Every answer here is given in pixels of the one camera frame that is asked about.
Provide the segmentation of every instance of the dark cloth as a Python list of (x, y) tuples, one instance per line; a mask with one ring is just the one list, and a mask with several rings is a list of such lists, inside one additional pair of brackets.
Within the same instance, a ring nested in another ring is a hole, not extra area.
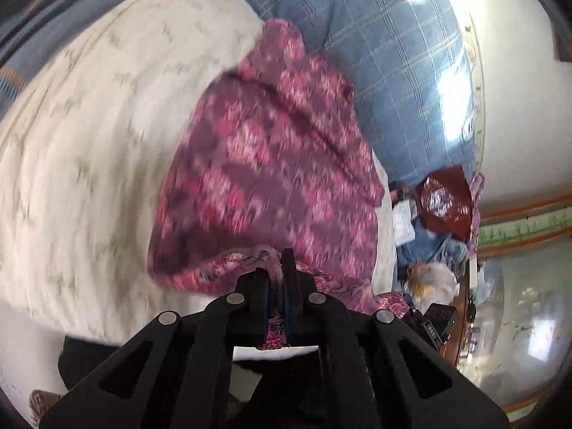
[[(68, 390), (109, 358), (115, 346), (66, 337), (59, 356), (59, 374)], [(282, 361), (240, 361), (262, 378), (247, 404), (229, 396), (228, 429), (325, 428), (325, 405), (317, 352)]]
[(109, 358), (118, 347), (67, 337), (59, 355), (58, 369), (68, 390)]

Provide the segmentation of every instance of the black device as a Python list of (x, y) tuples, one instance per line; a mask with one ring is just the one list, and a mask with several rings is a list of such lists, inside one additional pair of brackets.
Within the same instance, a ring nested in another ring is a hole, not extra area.
[[(318, 345), (328, 424), (339, 429), (501, 429), (504, 412), (387, 310), (348, 311), (282, 253), (285, 332)], [(40, 429), (212, 429), (225, 424), (234, 346), (262, 346), (269, 276), (238, 279), (204, 312), (164, 312), (76, 385)]]
[(445, 345), (457, 322), (457, 309), (450, 305), (432, 303), (425, 314), (422, 314), (415, 308), (409, 294), (404, 294), (403, 299), (410, 307), (403, 317), (403, 322), (435, 350)]

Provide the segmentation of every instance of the white wall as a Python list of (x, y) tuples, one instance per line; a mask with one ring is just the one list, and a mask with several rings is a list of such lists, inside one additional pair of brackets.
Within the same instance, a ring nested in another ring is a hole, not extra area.
[(67, 391), (58, 371), (63, 345), (64, 334), (44, 328), (0, 300), (0, 387), (29, 423), (32, 390)]
[(482, 209), (571, 192), (572, 64), (555, 60), (547, 14), (537, 0), (452, 1), (468, 6), (482, 54)]

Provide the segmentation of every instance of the floor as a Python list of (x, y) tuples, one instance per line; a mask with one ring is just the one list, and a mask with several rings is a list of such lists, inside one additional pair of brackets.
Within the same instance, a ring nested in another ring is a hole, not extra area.
[(0, 300), (0, 387), (31, 423), (28, 398), (32, 390), (64, 394), (58, 357), (64, 335), (51, 331)]

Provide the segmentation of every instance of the blue cloth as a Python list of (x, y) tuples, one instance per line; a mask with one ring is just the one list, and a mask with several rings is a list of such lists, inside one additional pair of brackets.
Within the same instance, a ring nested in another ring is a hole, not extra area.
[(449, 0), (247, 0), (285, 18), (353, 80), (361, 132), (390, 182), (474, 163), (470, 66)]
[(449, 267), (460, 263), (467, 256), (467, 245), (451, 234), (430, 232), (421, 224), (421, 218), (413, 222), (415, 240), (397, 247), (397, 264), (413, 266), (417, 263), (444, 262)]
[(0, 18), (0, 120), (62, 47), (125, 0), (12, 0)]

